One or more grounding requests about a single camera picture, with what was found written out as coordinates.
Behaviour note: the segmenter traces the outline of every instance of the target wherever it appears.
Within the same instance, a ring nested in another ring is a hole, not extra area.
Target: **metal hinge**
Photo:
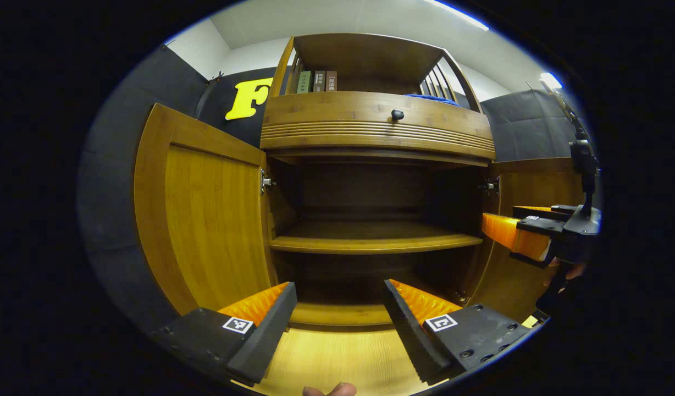
[[[465,306],[469,302],[469,296],[464,293],[464,291],[455,291],[455,302],[461,306]]]
[[[496,193],[496,196],[498,196],[499,195],[499,176],[496,176],[496,179],[494,179],[494,180],[489,180],[489,178],[487,178],[483,185],[478,185],[477,187],[481,188],[482,190],[485,190],[487,196],[489,196],[489,193],[491,191],[494,191]]]
[[[276,185],[276,182],[273,182],[272,179],[267,175],[267,173],[264,172],[264,169],[260,168],[260,171],[262,171],[262,175],[260,176],[259,179],[259,193],[264,194],[264,187],[269,187],[270,185]]]

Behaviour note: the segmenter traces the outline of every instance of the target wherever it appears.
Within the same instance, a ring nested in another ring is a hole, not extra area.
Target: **cabinet door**
[[[157,284],[186,314],[275,284],[260,194],[264,151],[157,103],[137,149],[134,205]]]
[[[484,198],[484,211],[513,215],[514,206],[580,205],[584,203],[582,179],[572,159],[543,158],[493,163],[489,178],[499,178],[499,195]],[[468,305],[481,303],[522,322],[535,310],[545,292],[543,281],[555,268],[540,269],[508,256],[509,250],[486,236],[473,266],[466,294]]]

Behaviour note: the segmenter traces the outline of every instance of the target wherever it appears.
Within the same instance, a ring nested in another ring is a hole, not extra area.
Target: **drawer knob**
[[[397,108],[395,108],[391,111],[391,119],[392,120],[398,121],[401,118],[403,118],[403,111],[398,110]]]

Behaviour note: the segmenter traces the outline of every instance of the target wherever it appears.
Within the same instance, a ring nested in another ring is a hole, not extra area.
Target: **ceiling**
[[[246,0],[211,17],[232,50],[316,33],[360,32],[403,37],[448,50],[458,63],[511,92],[547,72],[515,43],[423,0]]]

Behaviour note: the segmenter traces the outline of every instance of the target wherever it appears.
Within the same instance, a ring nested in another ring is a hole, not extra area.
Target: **book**
[[[298,78],[298,88],[296,88],[296,93],[304,94],[311,91],[311,85],[313,80],[311,79],[311,72],[302,71],[301,75]]]
[[[334,70],[325,72],[325,92],[338,90],[338,73]]]
[[[313,92],[325,91],[325,71],[317,71],[316,78],[313,79]]]

